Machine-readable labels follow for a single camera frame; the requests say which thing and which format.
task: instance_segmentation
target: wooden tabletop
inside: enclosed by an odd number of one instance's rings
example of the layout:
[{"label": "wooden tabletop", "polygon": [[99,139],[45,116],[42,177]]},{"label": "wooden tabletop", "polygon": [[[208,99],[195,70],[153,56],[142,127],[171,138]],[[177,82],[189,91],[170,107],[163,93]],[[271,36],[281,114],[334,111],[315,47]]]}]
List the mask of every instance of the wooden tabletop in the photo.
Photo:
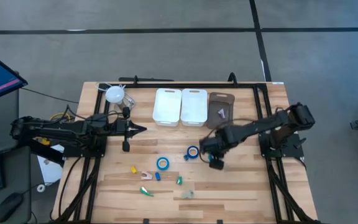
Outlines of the wooden tabletop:
[{"label": "wooden tabletop", "polygon": [[[287,93],[282,83],[267,83],[270,104],[276,107],[288,106]],[[126,92],[136,100],[131,111],[135,124],[147,127],[147,131],[134,136],[129,142],[130,152],[122,151],[123,137],[108,137],[106,155],[101,159],[98,186],[92,222],[95,223],[142,223],[149,218],[151,223],[275,223],[272,196],[264,158],[260,155],[257,136],[231,149],[224,158],[224,170],[215,170],[200,159],[184,161],[187,147],[198,145],[198,140],[207,135],[206,127],[188,127],[181,123],[177,127],[157,126],[152,113],[155,88],[128,88]],[[236,97],[234,118],[257,119],[254,94],[251,89],[206,89],[230,93]],[[82,116],[93,114],[97,91],[94,82],[84,83],[77,113]],[[156,161],[167,157],[170,167],[159,171]],[[58,215],[60,192],[67,173],[75,158],[65,162],[62,181],[58,189],[52,217]],[[288,188],[299,206],[311,218],[317,218],[310,192],[305,168],[296,160],[283,159]],[[138,170],[131,172],[131,166]],[[68,180],[63,195],[62,210],[72,201],[78,191],[83,159],[81,159]],[[161,181],[140,180],[140,172],[159,171]],[[183,177],[183,185],[175,183],[178,176]],[[145,187],[154,194],[148,197],[139,192]],[[194,191],[193,199],[183,199],[186,190]],[[85,195],[81,218],[85,217],[88,196]],[[283,218],[285,207],[279,194]]]}]

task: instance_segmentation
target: white plastic container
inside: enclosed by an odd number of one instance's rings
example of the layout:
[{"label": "white plastic container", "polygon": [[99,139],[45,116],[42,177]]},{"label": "white plastic container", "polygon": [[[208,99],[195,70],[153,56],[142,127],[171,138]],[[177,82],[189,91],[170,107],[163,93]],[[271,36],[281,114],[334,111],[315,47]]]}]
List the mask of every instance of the white plastic container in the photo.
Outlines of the white plastic container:
[{"label": "white plastic container", "polygon": [[205,90],[184,89],[181,93],[181,123],[202,126],[208,118],[208,93]]},{"label": "white plastic container", "polygon": [[158,125],[176,126],[180,119],[181,91],[159,88],[155,94],[153,119]]}]

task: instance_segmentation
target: black metal frame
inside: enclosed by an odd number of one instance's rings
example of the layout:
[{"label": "black metal frame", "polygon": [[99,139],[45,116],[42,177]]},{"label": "black metal frame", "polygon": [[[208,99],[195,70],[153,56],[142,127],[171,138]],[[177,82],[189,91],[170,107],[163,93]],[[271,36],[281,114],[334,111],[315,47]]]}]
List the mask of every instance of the black metal frame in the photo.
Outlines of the black metal frame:
[{"label": "black metal frame", "polygon": [[[107,89],[107,88],[109,88],[109,85],[107,85],[105,83],[101,83],[101,84],[99,84],[99,88]],[[134,82],[131,84],[126,84],[126,88],[250,88],[254,92],[255,105],[256,105],[258,118],[259,119],[263,118],[262,105],[261,105],[260,98],[259,98],[259,90],[263,94],[267,115],[268,116],[272,115],[272,109],[270,107],[269,94],[267,91],[266,83],[238,83],[237,78],[236,78],[235,74],[233,74],[233,73],[230,74],[228,83],[169,83],[169,82],[166,82],[166,83],[139,83],[139,79],[137,78],[137,76],[135,76]],[[96,104],[94,107],[95,114],[99,113],[102,95],[103,95],[103,91],[98,90]],[[104,111],[103,111],[104,114],[108,113],[109,106],[110,106],[109,102],[106,101],[105,106],[104,106]],[[269,138],[268,138],[267,134],[259,135],[259,144],[261,146],[261,151],[263,151],[262,150],[263,147],[268,147],[266,144],[266,142],[268,142],[268,141],[269,141]],[[278,194],[277,194],[276,187],[278,187],[280,189],[280,191],[282,191],[282,192],[285,190],[288,190],[282,159],[281,159],[281,157],[275,158],[277,167],[278,167],[278,176],[279,176],[278,181],[280,181],[280,183],[281,183],[281,185],[280,184],[277,185],[277,183],[275,183],[275,181],[274,181],[275,178],[277,181],[277,174],[275,173],[275,171],[273,169],[270,169],[271,167],[273,167],[273,160],[270,156],[264,156],[264,157],[265,157],[266,166],[267,166],[267,173],[268,173],[268,179],[269,179],[269,184],[270,184],[270,191],[272,194],[272,202],[273,202],[273,208],[274,208],[274,212],[275,212],[276,221],[277,221],[277,223],[294,222],[295,219],[293,216],[292,208],[296,208],[297,205],[296,205],[296,202],[294,201],[294,199],[289,195],[289,193],[284,192],[285,194],[287,194],[287,197],[285,197],[284,199],[285,199],[285,208],[286,208],[288,220],[282,219],[282,214],[280,211],[280,204],[279,204],[279,200],[278,200]],[[82,175],[81,175],[80,189],[83,187],[85,180],[87,178],[89,164],[90,164],[90,159],[86,158],[84,166],[83,166]],[[100,159],[95,159],[94,169],[96,168],[97,170],[99,170],[99,165],[100,165]],[[92,217],[94,197],[95,197],[95,191],[96,191],[96,183],[97,183],[97,178],[92,183],[91,188],[90,188],[91,193],[89,194],[88,207],[86,209],[86,220],[88,220],[88,221],[90,221],[91,217]],[[77,208],[75,210],[74,220],[79,219],[80,212],[81,212],[81,204],[79,204],[79,206],[77,206]]]}]

